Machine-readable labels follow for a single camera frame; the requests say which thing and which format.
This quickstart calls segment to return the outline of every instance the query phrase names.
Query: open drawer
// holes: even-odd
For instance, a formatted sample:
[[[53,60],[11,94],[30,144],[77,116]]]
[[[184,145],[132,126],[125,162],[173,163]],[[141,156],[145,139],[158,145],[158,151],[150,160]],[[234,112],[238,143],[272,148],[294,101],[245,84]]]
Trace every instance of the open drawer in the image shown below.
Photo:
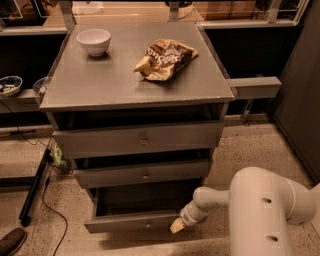
[[[207,177],[209,149],[77,159],[84,189]]]
[[[88,158],[173,150],[215,148],[224,122],[200,121],[55,131],[66,158]]]
[[[199,179],[96,189],[90,233],[168,228],[192,200]]]

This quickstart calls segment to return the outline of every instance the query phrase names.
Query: screw hole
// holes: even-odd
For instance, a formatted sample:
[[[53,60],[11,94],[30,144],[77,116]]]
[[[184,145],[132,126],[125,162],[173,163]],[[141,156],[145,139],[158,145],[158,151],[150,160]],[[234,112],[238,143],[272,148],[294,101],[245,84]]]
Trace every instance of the screw hole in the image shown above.
[[[264,203],[267,203],[267,204],[271,204],[272,203],[272,200],[269,199],[269,198],[261,198],[261,201],[264,202]]]
[[[278,242],[279,241],[278,237],[276,237],[276,236],[267,236],[267,239],[269,241],[272,241],[272,242]]]

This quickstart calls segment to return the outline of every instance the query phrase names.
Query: shoe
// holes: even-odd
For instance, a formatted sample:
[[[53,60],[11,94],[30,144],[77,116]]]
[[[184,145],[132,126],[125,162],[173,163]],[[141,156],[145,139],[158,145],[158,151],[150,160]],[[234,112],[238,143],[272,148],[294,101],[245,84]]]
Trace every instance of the shoe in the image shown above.
[[[26,240],[27,232],[15,228],[0,240],[0,256],[13,255]]]

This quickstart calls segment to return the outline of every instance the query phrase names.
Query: black stand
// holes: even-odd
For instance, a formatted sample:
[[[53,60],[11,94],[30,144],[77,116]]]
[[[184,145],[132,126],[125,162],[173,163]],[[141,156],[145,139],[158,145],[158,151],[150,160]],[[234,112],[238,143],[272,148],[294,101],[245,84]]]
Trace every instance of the black stand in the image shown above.
[[[24,202],[23,208],[21,210],[19,219],[21,221],[21,225],[27,227],[31,222],[31,217],[28,216],[29,210],[31,208],[34,196],[37,192],[38,186],[40,184],[42,175],[46,168],[46,164],[49,161],[51,151],[46,149],[44,152],[40,165],[38,167],[38,171],[33,177],[17,177],[17,178],[2,178],[0,179],[0,187],[18,187],[18,186],[31,186],[29,189],[28,196]]]

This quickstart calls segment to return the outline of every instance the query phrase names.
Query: bowl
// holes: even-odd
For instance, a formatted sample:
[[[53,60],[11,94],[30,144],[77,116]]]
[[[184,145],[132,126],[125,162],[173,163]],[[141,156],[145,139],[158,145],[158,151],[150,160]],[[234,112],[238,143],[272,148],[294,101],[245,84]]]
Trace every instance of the bowl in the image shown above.
[[[77,36],[80,46],[91,56],[101,56],[109,48],[111,34],[104,29],[89,29]]]
[[[38,94],[45,93],[47,91],[47,87],[49,85],[49,77],[42,77],[37,80],[33,85],[32,89]]]
[[[18,76],[6,76],[0,79],[0,95],[13,96],[20,92],[22,78]]]

